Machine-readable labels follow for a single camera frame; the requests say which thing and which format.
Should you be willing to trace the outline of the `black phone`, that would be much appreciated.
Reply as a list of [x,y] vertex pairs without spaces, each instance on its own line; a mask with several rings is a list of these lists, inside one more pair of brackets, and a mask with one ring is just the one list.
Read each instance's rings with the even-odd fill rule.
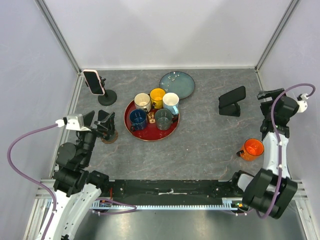
[[236,104],[246,98],[246,88],[245,86],[237,87],[218,98],[220,109],[228,107],[230,105]]

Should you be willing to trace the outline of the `orange mug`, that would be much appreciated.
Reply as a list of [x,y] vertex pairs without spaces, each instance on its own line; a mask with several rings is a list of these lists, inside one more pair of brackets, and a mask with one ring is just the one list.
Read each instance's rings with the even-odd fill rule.
[[264,150],[264,145],[260,140],[250,138],[245,141],[236,155],[247,162],[252,162],[261,156],[264,153]]

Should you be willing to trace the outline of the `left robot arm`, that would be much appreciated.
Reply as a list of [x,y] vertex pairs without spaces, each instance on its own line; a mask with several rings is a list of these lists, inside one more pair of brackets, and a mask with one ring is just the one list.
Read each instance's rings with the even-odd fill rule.
[[99,110],[85,115],[71,114],[56,121],[59,127],[74,131],[75,143],[59,146],[55,163],[58,171],[53,174],[55,199],[49,207],[38,240],[72,240],[96,198],[110,191],[109,176],[98,171],[89,172],[96,139],[113,143],[118,138],[115,113]]

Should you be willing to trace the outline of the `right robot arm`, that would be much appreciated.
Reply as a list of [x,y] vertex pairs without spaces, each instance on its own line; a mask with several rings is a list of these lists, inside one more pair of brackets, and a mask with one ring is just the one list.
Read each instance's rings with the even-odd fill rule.
[[263,167],[256,175],[239,170],[233,174],[229,191],[242,196],[242,203],[256,210],[259,217],[278,219],[298,190],[287,167],[287,145],[290,128],[288,122],[298,112],[298,102],[288,97],[283,88],[260,91],[258,100],[264,116],[260,126],[264,146]]

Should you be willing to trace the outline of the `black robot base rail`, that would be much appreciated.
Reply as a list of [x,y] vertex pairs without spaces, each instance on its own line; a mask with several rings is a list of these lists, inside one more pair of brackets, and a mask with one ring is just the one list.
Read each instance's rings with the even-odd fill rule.
[[230,180],[116,179],[101,196],[136,206],[195,206],[221,205],[223,198],[242,198],[243,193]]

